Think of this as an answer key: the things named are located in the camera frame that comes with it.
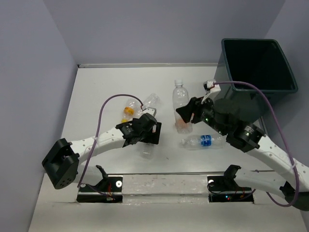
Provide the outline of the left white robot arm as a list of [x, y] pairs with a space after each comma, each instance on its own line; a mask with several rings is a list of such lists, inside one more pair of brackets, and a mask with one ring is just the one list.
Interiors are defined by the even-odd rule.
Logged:
[[80, 165], [112, 149], [135, 145], [138, 142], [159, 144], [162, 123], [149, 113], [121, 123], [97, 137], [68, 142], [57, 140], [42, 161], [54, 189], [63, 189], [74, 181], [84, 180]]

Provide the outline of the red blue label water bottle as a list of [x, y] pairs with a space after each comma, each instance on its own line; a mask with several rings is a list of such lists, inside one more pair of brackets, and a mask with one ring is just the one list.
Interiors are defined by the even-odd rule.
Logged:
[[156, 145], [154, 144], [142, 144], [140, 156], [145, 160], [152, 160], [154, 158], [155, 147]]

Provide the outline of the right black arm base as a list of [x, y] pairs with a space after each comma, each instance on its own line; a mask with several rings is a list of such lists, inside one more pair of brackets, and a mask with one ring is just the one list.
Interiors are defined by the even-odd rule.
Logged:
[[240, 166], [230, 165], [222, 175], [207, 177], [210, 203], [249, 202], [254, 203], [252, 189], [241, 187], [235, 182]]

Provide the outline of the clear ribbed plastic bottle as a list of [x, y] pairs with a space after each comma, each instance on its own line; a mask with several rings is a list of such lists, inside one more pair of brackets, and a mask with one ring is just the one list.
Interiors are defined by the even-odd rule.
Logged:
[[183, 81], [177, 79], [174, 81], [175, 88], [172, 94], [172, 104], [175, 116], [175, 127], [179, 134], [189, 134], [193, 131], [191, 123], [185, 123], [181, 116], [176, 112], [176, 109], [186, 106], [189, 103], [189, 94], [183, 86]]

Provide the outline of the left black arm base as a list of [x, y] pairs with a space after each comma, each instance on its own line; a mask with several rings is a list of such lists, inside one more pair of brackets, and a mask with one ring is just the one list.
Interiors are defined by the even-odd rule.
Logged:
[[83, 181], [78, 188], [76, 201], [79, 203], [121, 203], [123, 201], [123, 176], [107, 174], [105, 170], [96, 165], [92, 173], [86, 177], [91, 183]]

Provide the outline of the orange drink bottle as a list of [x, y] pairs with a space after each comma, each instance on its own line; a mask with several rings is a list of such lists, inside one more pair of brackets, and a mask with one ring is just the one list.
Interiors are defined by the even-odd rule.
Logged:
[[181, 130], [189, 130], [191, 129], [192, 125], [191, 123], [185, 123], [181, 118], [175, 119], [175, 126], [176, 129], [181, 129]]

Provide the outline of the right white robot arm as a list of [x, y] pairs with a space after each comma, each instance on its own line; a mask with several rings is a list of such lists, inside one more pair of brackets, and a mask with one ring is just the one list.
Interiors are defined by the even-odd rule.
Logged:
[[232, 147], [246, 153], [272, 169], [270, 173], [248, 171], [230, 165], [222, 184], [226, 189], [249, 187], [275, 194], [286, 200], [286, 206], [301, 211], [309, 209], [309, 168], [277, 146], [259, 127], [240, 119], [240, 108], [231, 100], [211, 98], [190, 99], [176, 109], [184, 122], [204, 122], [226, 137]]

